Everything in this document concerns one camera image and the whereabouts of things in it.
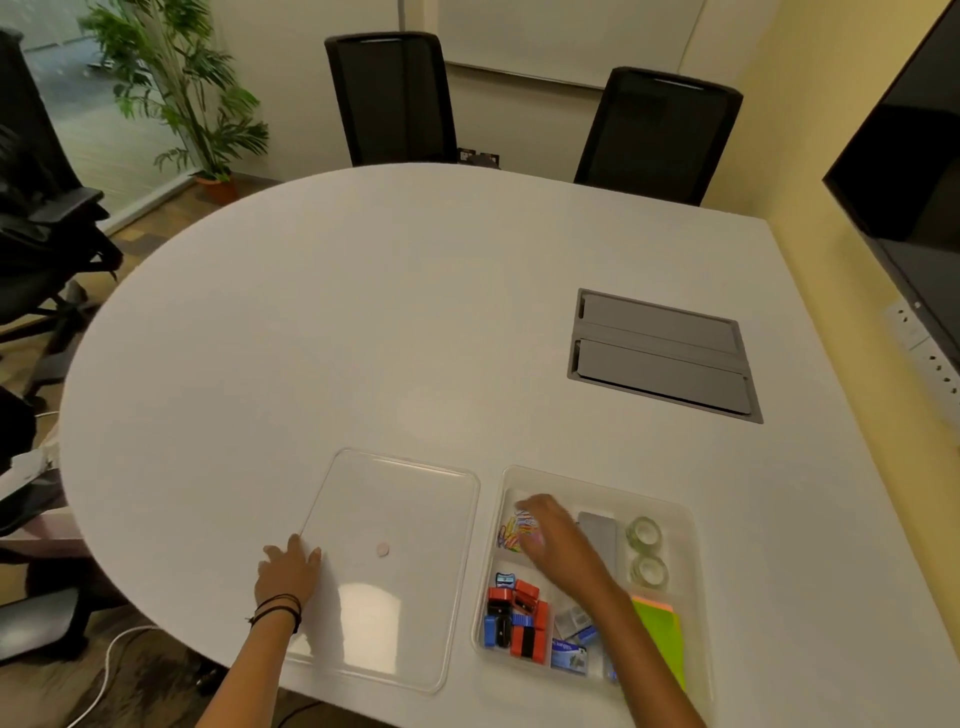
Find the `wrist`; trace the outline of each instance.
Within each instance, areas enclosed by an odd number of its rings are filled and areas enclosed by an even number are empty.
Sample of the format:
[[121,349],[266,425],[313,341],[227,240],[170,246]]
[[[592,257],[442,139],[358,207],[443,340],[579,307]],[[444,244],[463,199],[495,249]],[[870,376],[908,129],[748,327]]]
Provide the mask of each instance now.
[[297,626],[297,619],[286,609],[276,609],[269,614],[264,614],[268,609],[270,609],[269,605],[257,611],[257,615],[254,616],[256,621],[251,626],[251,631],[282,632],[292,635],[294,627]]
[[582,598],[577,599],[577,601],[580,602],[584,611],[596,621],[598,612],[626,596],[627,593],[623,591],[623,588],[604,570],[603,575],[594,580],[586,589]]
[[[300,604],[294,598],[292,598],[291,596],[280,595],[275,597],[268,596],[262,601],[260,601],[260,606],[257,607],[253,615],[256,617],[256,615],[266,612],[271,607],[280,607],[280,606],[290,607],[291,609],[296,610],[297,614],[300,614]],[[277,610],[277,611],[283,612],[284,614],[290,614],[289,612],[286,612],[286,610]]]

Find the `glass wall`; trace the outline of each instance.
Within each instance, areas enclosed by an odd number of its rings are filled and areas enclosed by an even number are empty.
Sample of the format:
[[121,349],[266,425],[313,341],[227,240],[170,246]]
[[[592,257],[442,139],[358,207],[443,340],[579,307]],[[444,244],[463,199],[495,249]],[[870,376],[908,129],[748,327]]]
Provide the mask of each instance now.
[[178,175],[155,157],[179,145],[155,119],[126,119],[113,101],[115,81],[96,41],[77,24],[86,0],[0,0],[0,26],[24,34],[21,47],[77,176],[106,193],[116,214]]

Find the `white oval table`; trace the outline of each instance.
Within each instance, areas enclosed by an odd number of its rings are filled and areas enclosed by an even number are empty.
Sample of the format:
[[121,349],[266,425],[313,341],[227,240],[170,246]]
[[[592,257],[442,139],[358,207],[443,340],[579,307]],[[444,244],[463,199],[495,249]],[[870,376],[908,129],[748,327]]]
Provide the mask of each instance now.
[[[764,424],[568,379],[581,287],[738,321]],[[289,182],[124,281],[73,363],[61,440],[69,502],[107,574],[225,664],[260,548],[302,527],[335,452],[477,473],[444,687],[283,672],[287,688],[403,728],[629,724],[621,706],[471,645],[513,464],[693,511],[715,725],[960,716],[945,629],[759,220],[472,167]]]

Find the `tv screen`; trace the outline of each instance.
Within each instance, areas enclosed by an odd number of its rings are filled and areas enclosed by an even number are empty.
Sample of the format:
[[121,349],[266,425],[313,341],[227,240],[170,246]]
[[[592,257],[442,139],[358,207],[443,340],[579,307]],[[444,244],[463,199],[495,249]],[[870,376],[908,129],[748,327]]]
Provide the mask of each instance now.
[[947,7],[825,182],[960,361],[960,3]]

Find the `wall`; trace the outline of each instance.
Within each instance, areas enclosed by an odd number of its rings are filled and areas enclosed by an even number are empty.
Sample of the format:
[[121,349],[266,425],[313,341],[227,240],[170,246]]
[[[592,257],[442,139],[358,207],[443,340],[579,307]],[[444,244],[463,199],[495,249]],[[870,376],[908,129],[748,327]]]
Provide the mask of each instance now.
[[893,284],[821,183],[946,4],[783,0],[705,205],[769,220],[960,652],[960,456],[882,321]]
[[262,104],[270,154],[237,171],[276,180],[350,166],[324,49],[328,36],[396,30],[396,0],[210,0],[237,76]]
[[[731,83],[778,2],[707,0],[681,70]],[[396,28],[396,0],[211,0],[211,6],[219,39],[271,125],[269,156],[236,169],[292,180],[349,166],[323,41]],[[406,0],[405,16],[409,29],[436,30],[437,0]],[[453,66],[448,77],[461,146],[499,153],[504,169],[573,179],[600,102],[598,90]]]
[[[406,0],[407,28],[437,32],[439,0]],[[780,0],[707,0],[680,72],[733,84]],[[573,180],[600,91],[506,74],[447,68],[463,147],[501,155],[504,169]]]

